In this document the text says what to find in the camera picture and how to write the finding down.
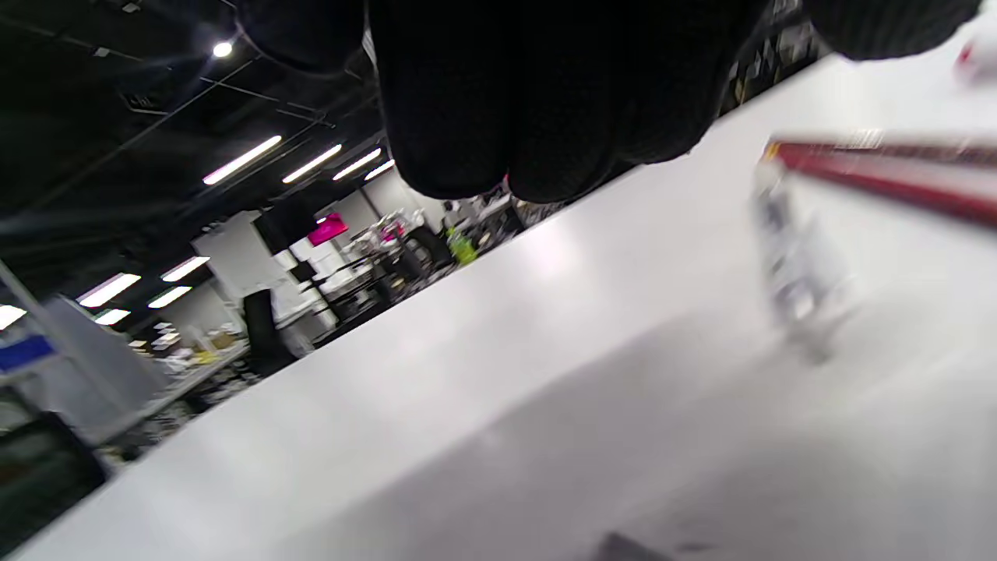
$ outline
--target red object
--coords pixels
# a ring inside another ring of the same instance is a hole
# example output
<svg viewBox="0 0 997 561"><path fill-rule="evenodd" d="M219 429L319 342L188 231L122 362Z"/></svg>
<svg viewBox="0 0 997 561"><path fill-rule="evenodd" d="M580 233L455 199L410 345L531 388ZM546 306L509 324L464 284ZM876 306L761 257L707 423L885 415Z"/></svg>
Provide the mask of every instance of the red object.
<svg viewBox="0 0 997 561"><path fill-rule="evenodd" d="M325 220L322 221L322 224L318 225L318 229L315 232L308 235L308 241L311 242L312 246L318 246L348 230L350 230L350 227L343 222L343 217L339 213L333 213L325 217Z"/></svg>
<svg viewBox="0 0 997 561"><path fill-rule="evenodd" d="M980 181L992 174L986 167L950 164L946 173L930 160L804 144L781 144L777 154L790 170L997 227L997 174Z"/></svg>
<svg viewBox="0 0 997 561"><path fill-rule="evenodd" d="M967 43L959 53L959 64L966 64L971 56L973 56L973 44Z"/></svg>

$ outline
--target spotlight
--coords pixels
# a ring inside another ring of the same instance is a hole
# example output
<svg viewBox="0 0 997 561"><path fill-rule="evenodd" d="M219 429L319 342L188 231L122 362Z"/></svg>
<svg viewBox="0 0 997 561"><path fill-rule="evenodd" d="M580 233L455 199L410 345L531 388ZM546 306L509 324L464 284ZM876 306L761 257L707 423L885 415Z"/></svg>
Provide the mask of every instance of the spotlight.
<svg viewBox="0 0 997 561"><path fill-rule="evenodd" d="M223 59L228 55L232 54L232 44L228 41L218 43L214 46L214 50L211 51L216 59Z"/></svg>

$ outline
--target table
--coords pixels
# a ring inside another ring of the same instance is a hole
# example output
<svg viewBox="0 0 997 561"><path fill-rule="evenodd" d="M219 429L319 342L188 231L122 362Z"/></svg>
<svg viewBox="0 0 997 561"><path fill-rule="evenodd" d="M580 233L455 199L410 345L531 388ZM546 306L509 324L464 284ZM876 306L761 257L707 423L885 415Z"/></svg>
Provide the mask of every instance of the table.
<svg viewBox="0 0 997 561"><path fill-rule="evenodd" d="M282 316L276 323L277 328L285 333L285 341L295 351L295 354L308 354L315 351L317 341L323 340L336 331L341 323L350 319L345 314L340 300L355 294L356 292L369 288L377 280L368 280L366 276L357 276L338 284L326 288L316 287L314 290L322 290L326 295L325 299L307 293L305 303L295 307L289 313ZM318 309L316 306L323 304L324 307ZM325 323L319 319L322 311L328 310L335 316L335 325L327 328Z"/></svg>
<svg viewBox="0 0 997 561"><path fill-rule="evenodd" d="M970 31L804 71L210 412L14 559L567 561L613 529L705 561L991 559L997 236L800 181L865 291L814 366L747 212L774 132L993 130L997 88L951 80Z"/></svg>
<svg viewBox="0 0 997 561"><path fill-rule="evenodd" d="M150 401L134 415L122 421L103 438L102 443L114 440L139 423L156 416L170 405L183 399L185 395L219 373L223 368L242 358L248 352L249 343L242 340L236 341L232 346L220 350L218 352L218 359L215 362L199 366L188 375L181 377L176 382L167 386L163 390L163 395Z"/></svg>

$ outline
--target black glove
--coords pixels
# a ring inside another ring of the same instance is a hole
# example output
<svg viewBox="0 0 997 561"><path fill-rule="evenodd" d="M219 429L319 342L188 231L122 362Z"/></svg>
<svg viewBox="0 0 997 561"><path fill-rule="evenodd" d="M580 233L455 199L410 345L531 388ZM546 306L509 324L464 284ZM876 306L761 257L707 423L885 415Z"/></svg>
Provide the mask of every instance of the black glove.
<svg viewBox="0 0 997 561"><path fill-rule="evenodd" d="M509 174L534 202L599 185L613 163L689 152L769 0L368 0L392 154L416 191L459 199ZM804 0L852 58L931 49L980 0ZM363 0L242 0L265 55L339 72L359 48Z"/></svg>

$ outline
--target green object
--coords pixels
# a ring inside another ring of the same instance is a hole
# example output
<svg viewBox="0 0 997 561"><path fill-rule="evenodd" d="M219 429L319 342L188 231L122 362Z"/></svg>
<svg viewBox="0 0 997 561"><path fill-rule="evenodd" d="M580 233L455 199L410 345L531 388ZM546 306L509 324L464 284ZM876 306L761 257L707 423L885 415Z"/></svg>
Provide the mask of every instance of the green object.
<svg viewBox="0 0 997 561"><path fill-rule="evenodd" d="M447 230L447 246L450 247L450 253L454 254L457 263L461 265L467 265L478 258L478 251L471 244L471 240L453 228Z"/></svg>

